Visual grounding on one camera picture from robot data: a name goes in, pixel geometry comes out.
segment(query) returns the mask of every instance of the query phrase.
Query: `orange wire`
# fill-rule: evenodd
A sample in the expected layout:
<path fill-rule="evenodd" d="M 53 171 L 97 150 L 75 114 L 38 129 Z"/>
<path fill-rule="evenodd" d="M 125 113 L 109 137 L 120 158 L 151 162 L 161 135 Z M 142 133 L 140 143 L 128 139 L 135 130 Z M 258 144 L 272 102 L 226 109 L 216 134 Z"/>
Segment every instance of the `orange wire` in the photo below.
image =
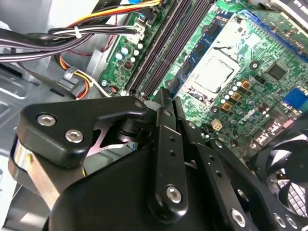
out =
<path fill-rule="evenodd" d="M 62 59 L 62 56 L 60 56 L 60 64 L 61 64 L 61 67 L 64 69 L 64 70 L 67 70 L 68 67 L 66 66 L 66 64 L 64 63 L 63 59 Z M 81 93 L 81 95 L 78 95 L 78 98 L 81 100 L 83 97 L 86 96 L 86 94 L 89 92 L 89 89 L 90 89 L 90 86 L 88 85 L 88 83 L 85 81 L 85 84 L 86 84 L 86 88 L 85 90 L 83 91 L 83 93 Z"/>

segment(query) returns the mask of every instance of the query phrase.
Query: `yellow wire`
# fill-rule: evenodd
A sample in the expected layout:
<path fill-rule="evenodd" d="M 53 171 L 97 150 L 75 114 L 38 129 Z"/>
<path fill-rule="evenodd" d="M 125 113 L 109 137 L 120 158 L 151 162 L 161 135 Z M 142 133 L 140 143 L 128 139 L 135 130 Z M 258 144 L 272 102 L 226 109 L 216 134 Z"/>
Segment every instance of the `yellow wire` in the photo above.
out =
<path fill-rule="evenodd" d="M 83 74 L 80 74 L 79 72 L 75 72 L 75 75 L 82 77 L 89 84 L 89 88 L 92 86 L 88 78 L 85 77 Z"/>
<path fill-rule="evenodd" d="M 107 14 L 107 13 L 113 13 L 113 12 L 117 12 L 119 10 L 127 10 L 127 9 L 136 8 L 136 7 L 156 6 L 159 3 L 160 3 L 160 0 L 144 1 L 144 2 L 141 2 L 141 3 L 138 3 L 138 4 L 134 4 L 132 6 L 123 6 L 123 7 L 118 7 L 118 8 L 115 8 L 115 9 L 110 9 L 110 10 L 106 10 L 106 11 L 102 11 L 102 12 L 93 13 L 93 14 L 84 16 L 84 17 L 78 19 L 77 21 L 79 22 L 79 21 L 82 21 L 82 20 L 87 19 L 89 17 L 95 17 L 95 16 L 102 15 L 102 14 L 104 15 L 104 14 Z"/>

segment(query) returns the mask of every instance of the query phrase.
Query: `blue port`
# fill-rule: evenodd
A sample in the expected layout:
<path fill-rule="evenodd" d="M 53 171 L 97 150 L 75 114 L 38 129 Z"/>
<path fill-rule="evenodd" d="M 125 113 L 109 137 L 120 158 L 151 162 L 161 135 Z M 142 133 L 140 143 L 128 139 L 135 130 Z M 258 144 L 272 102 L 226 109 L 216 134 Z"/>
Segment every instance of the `blue port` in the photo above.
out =
<path fill-rule="evenodd" d="M 291 90 L 282 100 L 297 110 L 303 110 L 308 97 L 298 88 Z"/>

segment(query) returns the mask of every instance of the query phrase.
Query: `black bracket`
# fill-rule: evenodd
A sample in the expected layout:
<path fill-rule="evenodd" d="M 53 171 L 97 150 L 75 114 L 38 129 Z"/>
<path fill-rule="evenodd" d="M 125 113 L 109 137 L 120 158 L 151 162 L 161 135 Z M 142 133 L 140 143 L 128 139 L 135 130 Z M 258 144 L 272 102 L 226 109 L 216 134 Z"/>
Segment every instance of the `black bracket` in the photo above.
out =
<path fill-rule="evenodd" d="M 188 195 L 182 137 L 176 132 L 176 117 L 170 93 L 160 91 L 154 130 L 154 153 L 149 206 L 164 223 L 177 222 L 188 210 Z"/>
<path fill-rule="evenodd" d="M 260 230 L 300 230 L 301 225 L 259 179 L 218 139 L 208 142 L 230 170 L 231 183 L 249 200 L 252 220 Z"/>
<path fill-rule="evenodd" d="M 217 229 L 257 231 L 243 211 L 217 152 L 205 146 L 200 129 L 191 121 L 179 120 L 178 124 L 184 136 L 185 161 L 196 163 Z"/>
<path fill-rule="evenodd" d="M 77 167 L 93 146 L 94 130 L 100 129 L 101 134 L 92 149 L 100 146 L 116 121 L 142 119 L 146 112 L 147 107 L 132 96 L 35 104 L 22 110 L 17 135 L 21 144 L 33 153 L 61 167 Z M 51 115 L 55 123 L 41 125 L 40 115 Z M 80 142 L 65 138 L 67 131 L 72 129 L 81 133 Z"/>

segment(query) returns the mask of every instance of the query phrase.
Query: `bolt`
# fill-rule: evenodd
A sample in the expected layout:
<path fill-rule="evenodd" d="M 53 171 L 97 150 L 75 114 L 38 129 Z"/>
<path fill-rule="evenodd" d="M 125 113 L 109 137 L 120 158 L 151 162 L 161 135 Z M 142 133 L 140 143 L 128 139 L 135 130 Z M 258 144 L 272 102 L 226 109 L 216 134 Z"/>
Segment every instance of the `bolt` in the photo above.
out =
<path fill-rule="evenodd" d="M 42 114 L 38 116 L 38 123 L 42 126 L 50 127 L 56 123 L 56 119 L 48 114 Z"/>
<path fill-rule="evenodd" d="M 103 80 L 103 81 L 102 81 L 102 86 L 103 86 L 103 87 L 106 87 L 106 86 L 107 86 L 107 84 L 108 84 L 108 83 L 107 83 L 107 81 L 106 81 L 106 80 Z"/>
<path fill-rule="evenodd" d="M 196 125 L 193 124 L 193 122 L 189 122 L 188 124 L 189 124 L 189 126 L 191 126 L 192 129 L 195 129 L 195 128 L 196 128 Z"/>
<path fill-rule="evenodd" d="M 215 144 L 219 147 L 219 148 L 222 148 L 222 144 L 218 141 L 215 141 Z"/>
<path fill-rule="evenodd" d="M 83 135 L 78 130 L 69 130 L 65 133 L 65 138 L 72 143 L 80 143 L 83 141 Z"/>
<path fill-rule="evenodd" d="M 277 213 L 274 213 L 274 218 L 275 218 L 275 221 L 283 228 L 285 228 L 285 222 L 283 221 L 283 219 L 278 216 Z"/>
<path fill-rule="evenodd" d="M 169 186 L 167 188 L 167 197 L 173 202 L 173 203 L 180 203 L 182 200 L 182 195 L 179 192 L 179 190 L 176 187 Z"/>
<path fill-rule="evenodd" d="M 239 211 L 237 211 L 234 208 L 231 209 L 231 216 L 232 216 L 233 220 L 236 222 L 236 224 L 238 224 L 242 228 L 244 228 L 246 226 L 245 218 L 243 217 L 243 215 Z"/>
<path fill-rule="evenodd" d="M 138 107 L 138 108 L 143 108 L 143 105 L 141 103 L 139 103 L 138 101 L 135 102 L 135 105 Z"/>
<path fill-rule="evenodd" d="M 297 229 L 297 224 L 292 220 L 292 218 L 290 218 L 289 215 L 286 215 L 287 217 L 287 221 L 289 222 L 289 224 L 294 228 Z"/>
<path fill-rule="evenodd" d="M 167 116 L 171 116 L 171 113 L 170 113 L 168 110 L 164 110 L 164 113 L 165 113 Z"/>

